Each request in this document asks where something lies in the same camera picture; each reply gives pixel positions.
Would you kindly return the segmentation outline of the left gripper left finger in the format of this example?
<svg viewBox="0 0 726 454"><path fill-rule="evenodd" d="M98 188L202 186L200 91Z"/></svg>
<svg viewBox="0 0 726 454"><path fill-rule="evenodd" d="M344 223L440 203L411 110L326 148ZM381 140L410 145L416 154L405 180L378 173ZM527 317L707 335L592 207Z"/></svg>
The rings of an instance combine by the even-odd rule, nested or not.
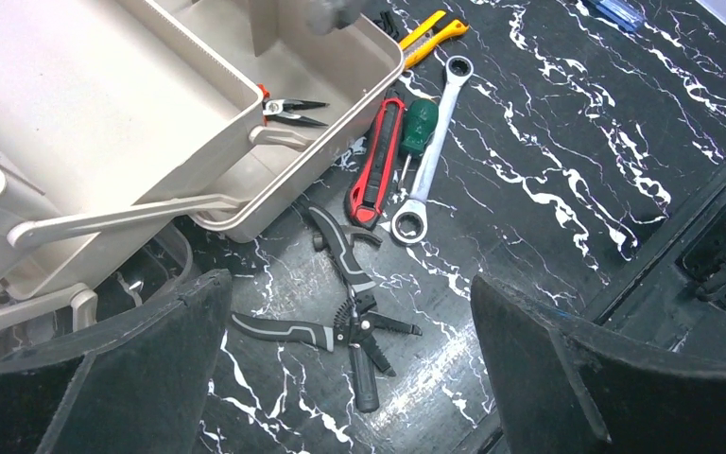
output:
<svg viewBox="0 0 726 454"><path fill-rule="evenodd" d="M0 453L187 453L232 303L213 270L0 359Z"/></svg>

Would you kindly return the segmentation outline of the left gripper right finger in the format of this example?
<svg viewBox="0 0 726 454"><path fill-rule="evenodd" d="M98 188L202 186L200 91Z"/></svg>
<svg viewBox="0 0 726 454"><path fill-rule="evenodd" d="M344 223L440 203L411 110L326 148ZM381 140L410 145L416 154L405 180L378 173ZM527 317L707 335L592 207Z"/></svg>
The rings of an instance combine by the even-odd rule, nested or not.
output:
<svg viewBox="0 0 726 454"><path fill-rule="evenodd" d="M630 339L477 275L470 306L513 453L726 453L726 363Z"/></svg>

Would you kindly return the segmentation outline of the beige plastic tool box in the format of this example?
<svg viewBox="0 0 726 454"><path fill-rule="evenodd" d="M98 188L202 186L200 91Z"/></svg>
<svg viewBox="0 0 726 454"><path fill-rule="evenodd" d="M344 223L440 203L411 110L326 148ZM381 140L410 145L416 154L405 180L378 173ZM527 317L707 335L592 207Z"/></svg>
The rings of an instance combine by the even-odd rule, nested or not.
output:
<svg viewBox="0 0 726 454"><path fill-rule="evenodd" d="M359 137L400 75L367 18L307 1L0 1L0 331L95 288L188 215L246 241ZM265 122L272 98L326 102Z"/></svg>

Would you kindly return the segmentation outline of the orange handled pliers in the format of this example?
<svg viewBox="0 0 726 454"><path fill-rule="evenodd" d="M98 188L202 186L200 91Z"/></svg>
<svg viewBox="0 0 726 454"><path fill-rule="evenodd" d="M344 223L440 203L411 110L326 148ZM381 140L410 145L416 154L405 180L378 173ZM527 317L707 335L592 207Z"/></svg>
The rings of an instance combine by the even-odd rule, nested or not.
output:
<svg viewBox="0 0 726 454"><path fill-rule="evenodd" d="M291 126L309 128L327 128L328 124L309 116L300 114L299 111L314 110L328 107L326 102L293 98L272 98L270 92L263 84L257 87L263 94L262 112L265 122L275 121Z"/></svg>

